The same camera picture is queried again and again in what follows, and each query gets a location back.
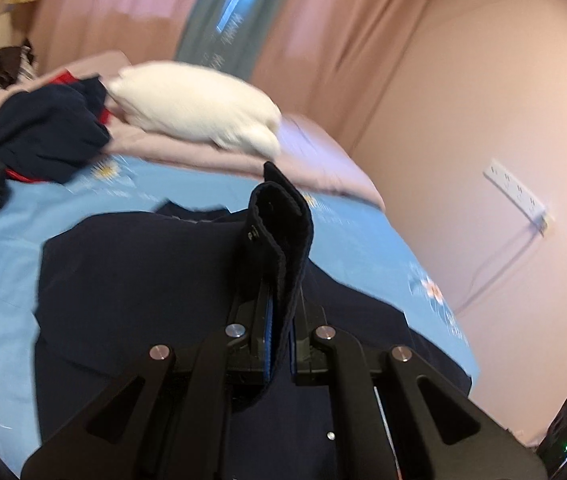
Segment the black garment on blanket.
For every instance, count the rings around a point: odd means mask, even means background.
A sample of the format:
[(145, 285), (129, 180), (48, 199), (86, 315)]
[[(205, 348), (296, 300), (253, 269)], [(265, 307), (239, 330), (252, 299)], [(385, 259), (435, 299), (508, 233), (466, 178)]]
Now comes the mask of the black garment on blanket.
[(14, 84), (33, 80), (35, 55), (29, 40), (20, 46), (0, 48), (0, 88), (7, 89)]

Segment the pink curtain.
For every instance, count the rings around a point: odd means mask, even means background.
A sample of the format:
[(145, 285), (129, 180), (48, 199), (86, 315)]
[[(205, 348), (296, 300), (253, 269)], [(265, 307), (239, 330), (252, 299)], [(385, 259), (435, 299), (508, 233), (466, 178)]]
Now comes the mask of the pink curtain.
[[(246, 81), (352, 148), (429, 1), (283, 0)], [(28, 36), (42, 70), (105, 50), (133, 63), (174, 60), (195, 3), (42, 0)]]

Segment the navy and red clothes pile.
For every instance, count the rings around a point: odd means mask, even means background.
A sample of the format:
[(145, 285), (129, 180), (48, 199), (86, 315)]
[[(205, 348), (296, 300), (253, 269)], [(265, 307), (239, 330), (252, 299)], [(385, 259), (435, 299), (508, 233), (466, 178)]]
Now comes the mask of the navy and red clothes pile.
[(97, 76), (44, 84), (0, 106), (0, 161), (26, 180), (66, 183), (110, 142)]

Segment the lilac folded quilt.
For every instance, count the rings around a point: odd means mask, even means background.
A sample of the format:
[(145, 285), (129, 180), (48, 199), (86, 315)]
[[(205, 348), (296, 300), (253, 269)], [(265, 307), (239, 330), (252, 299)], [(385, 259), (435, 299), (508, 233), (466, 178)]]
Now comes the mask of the lilac folded quilt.
[[(30, 91), (68, 72), (75, 77), (113, 77), (130, 65), (121, 51), (111, 50), (81, 58), (41, 77), (0, 90), (0, 104), (14, 92)], [(165, 134), (146, 132), (120, 120), (112, 101), (107, 103), (114, 116), (108, 130), (112, 140), (108, 154), (127, 155), (175, 167), (187, 167), (223, 174), (259, 177), (264, 159), (259, 156), (222, 151), (206, 144), (172, 139)], [(275, 164), (299, 188), (359, 198), (384, 210), (384, 201), (372, 180), (346, 151), (315, 122), (300, 115), (283, 118), (278, 132), (282, 151)]]

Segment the grey-green curtain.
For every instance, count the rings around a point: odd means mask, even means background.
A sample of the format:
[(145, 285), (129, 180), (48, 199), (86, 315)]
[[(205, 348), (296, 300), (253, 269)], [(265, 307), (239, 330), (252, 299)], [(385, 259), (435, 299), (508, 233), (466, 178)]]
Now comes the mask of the grey-green curtain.
[(249, 80), (284, 0), (196, 0), (174, 60)]

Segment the white pillow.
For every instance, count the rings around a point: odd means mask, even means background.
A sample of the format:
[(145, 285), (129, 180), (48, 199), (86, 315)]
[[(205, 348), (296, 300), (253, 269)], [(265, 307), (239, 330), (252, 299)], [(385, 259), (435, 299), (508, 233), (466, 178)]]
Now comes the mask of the white pillow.
[(187, 63), (147, 62), (122, 68), (105, 87), (125, 120), (142, 130), (267, 159), (280, 153), (282, 112), (237, 77)]

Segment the light blue floral bedsheet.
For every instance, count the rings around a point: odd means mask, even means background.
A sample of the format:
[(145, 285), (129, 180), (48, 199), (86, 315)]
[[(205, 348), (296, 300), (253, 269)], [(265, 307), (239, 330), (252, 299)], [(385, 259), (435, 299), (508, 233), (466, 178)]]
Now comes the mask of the light blue floral bedsheet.
[[(11, 182), (0, 210), (0, 460), (19, 472), (40, 446), (33, 346), (41, 251), (49, 238), (101, 212), (150, 211), (164, 202), (191, 210), (248, 204), (252, 178), (110, 156), (66, 184)], [(407, 324), (461, 367), (462, 390), (479, 376), (453, 312), (383, 212), (339, 196), (306, 194), (315, 226), (311, 258), (337, 282), (397, 307)]]

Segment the navy blue jacket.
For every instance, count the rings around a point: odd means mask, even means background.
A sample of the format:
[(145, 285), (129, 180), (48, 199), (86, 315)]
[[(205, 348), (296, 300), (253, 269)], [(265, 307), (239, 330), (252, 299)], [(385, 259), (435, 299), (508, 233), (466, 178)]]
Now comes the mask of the navy blue jacket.
[[(354, 348), (415, 350), (462, 392), (461, 367), (390, 304), (312, 263), (311, 211), (273, 164), (246, 209), (97, 214), (46, 242), (35, 317), (42, 446), (27, 479), (332, 479), (337, 404), (293, 375), (304, 290)], [(267, 385), (233, 371), (238, 304), (273, 301)]]

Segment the white wall power strip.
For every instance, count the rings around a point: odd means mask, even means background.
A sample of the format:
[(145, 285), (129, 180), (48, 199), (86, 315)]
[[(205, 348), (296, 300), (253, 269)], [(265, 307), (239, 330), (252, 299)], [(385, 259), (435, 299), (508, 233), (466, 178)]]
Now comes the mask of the white wall power strip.
[(496, 159), (491, 160), (483, 174), (518, 208), (541, 236), (548, 233), (553, 223), (548, 207), (520, 179)]

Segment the black device with green light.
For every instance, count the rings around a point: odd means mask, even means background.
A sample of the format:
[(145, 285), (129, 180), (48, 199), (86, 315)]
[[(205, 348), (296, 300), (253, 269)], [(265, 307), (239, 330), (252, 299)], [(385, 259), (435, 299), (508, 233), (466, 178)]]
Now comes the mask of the black device with green light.
[(551, 477), (567, 460), (567, 398), (536, 449)]

